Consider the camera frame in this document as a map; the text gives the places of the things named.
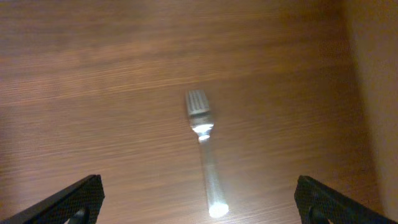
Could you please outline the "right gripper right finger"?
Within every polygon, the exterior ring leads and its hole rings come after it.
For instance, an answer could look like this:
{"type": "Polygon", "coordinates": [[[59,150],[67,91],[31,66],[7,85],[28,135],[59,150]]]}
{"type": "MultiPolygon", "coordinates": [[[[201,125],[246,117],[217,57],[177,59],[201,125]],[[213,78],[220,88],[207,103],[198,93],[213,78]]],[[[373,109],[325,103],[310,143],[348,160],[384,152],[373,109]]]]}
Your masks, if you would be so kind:
{"type": "Polygon", "coordinates": [[[298,178],[294,199],[302,224],[397,224],[307,175],[298,178]]]}

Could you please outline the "metal fork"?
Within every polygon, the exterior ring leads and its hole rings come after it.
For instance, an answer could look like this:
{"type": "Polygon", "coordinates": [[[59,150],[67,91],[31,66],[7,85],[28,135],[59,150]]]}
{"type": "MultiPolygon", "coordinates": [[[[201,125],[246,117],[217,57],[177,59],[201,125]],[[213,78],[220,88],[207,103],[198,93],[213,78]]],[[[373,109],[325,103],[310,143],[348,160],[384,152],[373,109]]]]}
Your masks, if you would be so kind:
{"type": "Polygon", "coordinates": [[[186,94],[187,114],[190,127],[198,136],[205,177],[208,213],[211,218],[221,218],[229,212],[210,143],[214,128],[208,98],[203,90],[190,90],[186,94]]]}

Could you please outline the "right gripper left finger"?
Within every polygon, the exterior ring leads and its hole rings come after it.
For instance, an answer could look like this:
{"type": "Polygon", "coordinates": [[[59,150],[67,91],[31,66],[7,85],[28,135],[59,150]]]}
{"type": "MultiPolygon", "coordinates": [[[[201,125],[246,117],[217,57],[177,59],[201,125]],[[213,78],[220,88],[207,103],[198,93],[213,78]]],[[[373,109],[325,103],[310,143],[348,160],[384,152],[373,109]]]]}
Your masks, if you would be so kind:
{"type": "Polygon", "coordinates": [[[2,220],[1,224],[95,224],[104,198],[101,176],[89,175],[41,202],[2,220]]]}

